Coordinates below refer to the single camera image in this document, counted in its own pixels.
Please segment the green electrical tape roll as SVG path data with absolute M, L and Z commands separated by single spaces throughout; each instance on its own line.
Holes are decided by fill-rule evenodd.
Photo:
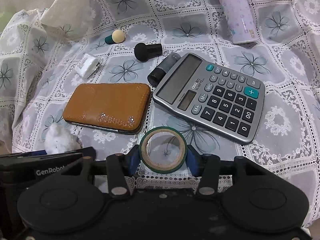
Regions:
M 140 141 L 139 154 L 152 172 L 172 173 L 182 167 L 187 156 L 187 143 L 179 131 L 168 126 L 156 127 Z

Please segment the black dark cylindrical tube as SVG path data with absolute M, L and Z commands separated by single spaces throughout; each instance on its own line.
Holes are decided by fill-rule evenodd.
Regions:
M 152 87 L 157 87 L 167 72 L 179 61 L 181 56 L 178 53 L 170 53 L 147 77 Z

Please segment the white tissue packet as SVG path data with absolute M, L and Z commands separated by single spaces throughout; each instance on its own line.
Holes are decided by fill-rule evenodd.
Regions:
M 89 53 L 84 53 L 80 61 L 75 65 L 76 73 L 87 80 L 100 66 L 100 59 Z

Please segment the black makeup sponge stamp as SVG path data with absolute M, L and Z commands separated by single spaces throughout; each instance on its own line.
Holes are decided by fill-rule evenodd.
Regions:
M 157 56 L 161 56 L 163 53 L 162 45 L 157 44 L 144 44 L 138 43 L 134 48 L 134 54 L 137 60 L 146 62 Z

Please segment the brown leather wallet case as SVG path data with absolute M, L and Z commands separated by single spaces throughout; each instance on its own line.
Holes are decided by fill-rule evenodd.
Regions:
M 145 83 L 83 83 L 75 89 L 62 116 L 81 126 L 137 134 L 150 96 Z

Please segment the silver desk calculator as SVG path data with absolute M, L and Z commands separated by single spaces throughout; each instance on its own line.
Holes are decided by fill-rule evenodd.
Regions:
M 153 93 L 156 103 L 180 118 L 240 144 L 253 141 L 264 97 L 262 81 L 194 53 L 181 57 Z

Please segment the lilac thermos bottle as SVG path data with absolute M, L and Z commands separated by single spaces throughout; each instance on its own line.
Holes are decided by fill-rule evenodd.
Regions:
M 234 44 L 258 40 L 257 29 L 247 0 L 219 0 Z

